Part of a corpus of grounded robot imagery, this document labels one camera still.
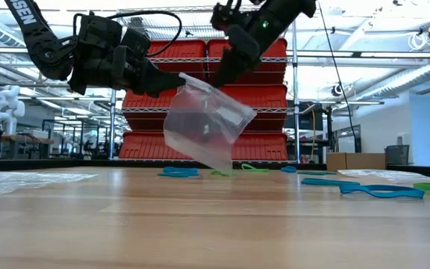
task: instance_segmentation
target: white robot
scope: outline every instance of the white robot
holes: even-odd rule
[[[6,86],[0,91],[0,131],[3,123],[6,123],[6,129],[3,130],[7,135],[16,133],[17,117],[24,117],[25,105],[18,100],[19,87]]]

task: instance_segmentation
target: plastic bag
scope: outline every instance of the plastic bag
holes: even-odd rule
[[[163,123],[167,146],[209,167],[230,173],[231,151],[256,112],[209,84],[180,74],[178,88]]]

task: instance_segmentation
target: ceiling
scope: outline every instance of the ceiling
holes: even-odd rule
[[[325,22],[330,32],[329,38],[334,50],[348,51],[383,51],[383,52],[409,52],[413,51],[409,45],[421,27],[427,29],[430,23],[430,1],[406,0],[400,6],[393,4],[392,0],[380,1],[359,1],[359,0],[323,0],[321,5]],[[88,0],[38,0],[39,7],[43,11],[45,19],[48,21],[54,33],[59,37],[66,37],[72,34],[72,18],[76,12],[86,13],[94,10],[97,15],[109,16],[123,8],[148,8],[167,6],[207,6],[207,10],[216,4],[215,0],[152,0],[152,1],[88,1]],[[243,5],[250,5],[249,1],[243,0]],[[180,13],[184,22],[184,30],[189,30],[195,38],[221,37],[219,32],[210,27],[211,14],[201,13]],[[143,16],[144,28],[154,39],[169,39],[176,31],[176,21],[168,16]],[[7,10],[4,1],[0,1],[0,26],[15,37],[21,37],[19,28]],[[287,29],[284,38],[287,39],[288,50],[293,49],[292,27]],[[296,48],[298,50],[329,50],[328,42],[323,27],[320,12],[313,19],[301,15],[296,20]],[[418,47],[416,50],[430,52],[429,44]],[[0,61],[11,59],[10,55],[0,55]],[[331,87],[337,84],[338,78],[332,62],[326,59],[312,59],[317,61],[317,66],[306,66],[301,64],[298,68],[298,88],[300,99],[327,99],[331,97]],[[399,63],[402,62],[405,68],[415,68],[428,64],[427,61],[420,60],[384,60],[380,61],[376,67],[375,60],[358,60],[349,62],[339,60],[340,78],[348,89],[353,91],[363,90],[373,85],[379,80],[388,78],[399,72]],[[15,67],[17,70],[31,77],[38,77],[38,71],[31,67]],[[0,69],[1,76],[5,71]],[[17,81],[27,81],[17,75],[10,77]],[[293,95],[293,68],[287,68],[285,80],[290,91],[288,98]],[[67,95],[66,89],[51,89],[51,93],[63,96]],[[87,94],[91,96],[109,97],[111,90],[108,89],[88,89]],[[125,92],[119,91],[118,97],[123,97]]]

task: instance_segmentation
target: wooden tabletop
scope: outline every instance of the wooden tabletop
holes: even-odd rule
[[[0,268],[430,268],[430,194],[342,196],[279,171],[235,180],[209,170],[201,179],[149,168],[46,171],[98,176],[0,196]]]
[[[26,135],[18,135],[18,134],[3,134],[1,136],[2,140],[7,141],[15,141],[15,142],[26,142],[26,143],[43,143],[43,144],[53,144],[54,141],[48,138],[32,138]]]

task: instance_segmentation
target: wall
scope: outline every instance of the wall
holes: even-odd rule
[[[41,129],[44,119],[54,119],[54,114],[47,108],[28,103],[25,105],[25,116],[18,118],[18,123]]]
[[[411,106],[409,94],[386,99],[384,105],[361,106],[354,112],[352,123],[361,125],[361,149],[366,153],[383,153],[384,148],[396,144],[400,134],[407,134],[404,144],[411,145]],[[333,130],[349,127],[348,117],[335,117]]]
[[[414,163],[430,166],[430,95],[411,96]]]

